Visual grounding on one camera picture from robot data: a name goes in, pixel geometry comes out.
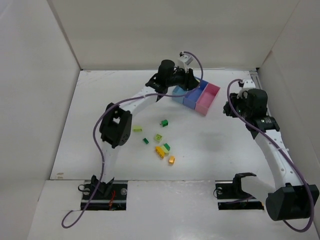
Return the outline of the green lego plate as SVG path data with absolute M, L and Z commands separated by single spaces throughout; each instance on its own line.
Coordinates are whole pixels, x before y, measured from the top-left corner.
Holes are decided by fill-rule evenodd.
M 228 109 L 229 109 L 229 103 L 228 103 L 228 101 L 225 103 L 225 105 L 223 106 L 223 113 L 225 114 L 225 115 L 227 115 L 228 114 Z

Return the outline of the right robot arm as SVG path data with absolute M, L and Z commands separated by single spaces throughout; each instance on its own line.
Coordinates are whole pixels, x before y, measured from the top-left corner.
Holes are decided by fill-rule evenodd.
M 273 221 L 306 218 L 312 221 L 320 191 L 315 184 L 308 184 L 293 164 L 282 142 L 277 121 L 267 114 L 267 103 L 268 95 L 261 89 L 227 92 L 224 114 L 245 123 L 264 154 L 274 181 L 270 186 L 256 174 L 247 173 L 240 181 L 241 190 L 262 202 Z

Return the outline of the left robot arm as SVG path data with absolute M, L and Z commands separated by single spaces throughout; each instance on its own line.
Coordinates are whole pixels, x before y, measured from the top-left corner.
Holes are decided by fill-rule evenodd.
M 132 120 L 139 112 L 158 102 L 163 97 L 169 97 L 170 87 L 180 87 L 190 94 L 199 87 L 200 81 L 195 78 L 189 64 L 194 60 L 190 54 L 183 54 L 178 62 L 162 60 L 155 73 L 145 86 L 131 98 L 117 103 L 109 103 L 105 112 L 98 119 L 93 131 L 100 133 L 101 143 L 94 143 L 101 155 L 100 178 L 92 176 L 91 185 L 95 192 L 106 197 L 114 182 L 114 169 L 120 147 L 129 139 L 132 130 Z

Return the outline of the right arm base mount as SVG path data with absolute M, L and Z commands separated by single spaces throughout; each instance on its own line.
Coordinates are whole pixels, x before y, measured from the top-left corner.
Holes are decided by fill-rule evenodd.
M 213 196 L 218 200 L 218 210 L 262 210 L 264 204 L 242 189 L 241 180 L 245 177 L 256 177 L 254 173 L 237 173 L 232 180 L 217 180 Z

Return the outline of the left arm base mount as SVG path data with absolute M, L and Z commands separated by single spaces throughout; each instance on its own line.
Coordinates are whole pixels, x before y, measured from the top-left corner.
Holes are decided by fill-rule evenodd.
M 80 209 L 83 210 L 94 193 L 98 178 L 93 175 L 90 181 L 78 186 L 82 193 Z M 125 211 L 127 208 L 128 181 L 112 180 L 99 184 L 86 210 L 88 211 Z

